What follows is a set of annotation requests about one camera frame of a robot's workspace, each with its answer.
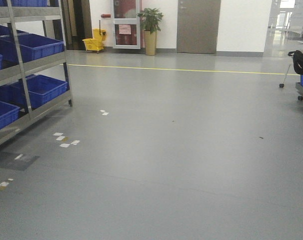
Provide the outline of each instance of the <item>doorway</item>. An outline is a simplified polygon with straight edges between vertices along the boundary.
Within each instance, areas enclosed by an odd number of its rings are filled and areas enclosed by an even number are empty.
[[[221,0],[179,0],[177,52],[215,54]]]
[[[89,0],[61,1],[68,50],[85,50],[83,39],[92,38],[92,20]]]

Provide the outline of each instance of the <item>paper notice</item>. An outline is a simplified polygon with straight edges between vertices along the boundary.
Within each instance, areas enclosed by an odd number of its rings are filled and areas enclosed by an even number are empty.
[[[131,25],[129,24],[119,24],[119,34],[132,34]]]

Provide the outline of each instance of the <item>metal shelving unit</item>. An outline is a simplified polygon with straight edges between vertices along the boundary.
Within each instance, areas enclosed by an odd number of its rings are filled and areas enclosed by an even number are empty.
[[[63,37],[64,44],[66,45],[61,7],[57,7],[54,0],[50,0],[50,6],[48,7],[12,7],[11,0],[6,1],[7,6],[0,6],[0,24],[7,24],[8,27],[12,29],[12,37],[14,38],[16,45],[19,64],[0,70],[0,86],[19,80],[24,88],[25,106],[20,111],[20,117],[18,120],[0,129],[0,145],[41,118],[45,117],[57,107],[67,102],[71,107],[73,105],[71,84],[69,81],[69,70],[66,63],[66,52],[64,51],[23,63],[16,29],[16,23],[18,22],[43,21],[43,26],[45,26],[45,21],[60,20],[62,31],[61,35]],[[67,91],[53,100],[45,103],[44,105],[36,109],[32,109],[26,76],[35,74],[59,64],[63,64],[65,80],[68,82]]]

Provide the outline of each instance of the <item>glass door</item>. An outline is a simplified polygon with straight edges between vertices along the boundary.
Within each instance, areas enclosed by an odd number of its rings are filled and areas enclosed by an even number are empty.
[[[141,9],[141,0],[111,0],[113,48],[140,49],[140,19],[137,17]]]

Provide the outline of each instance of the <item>epoxy floor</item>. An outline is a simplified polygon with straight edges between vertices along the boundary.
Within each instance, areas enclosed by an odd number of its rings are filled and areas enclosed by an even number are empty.
[[[0,147],[0,240],[303,240],[289,57],[68,52],[68,104]],[[43,73],[62,78],[62,66]],[[101,110],[108,112],[102,115]],[[54,133],[68,137],[60,147]]]

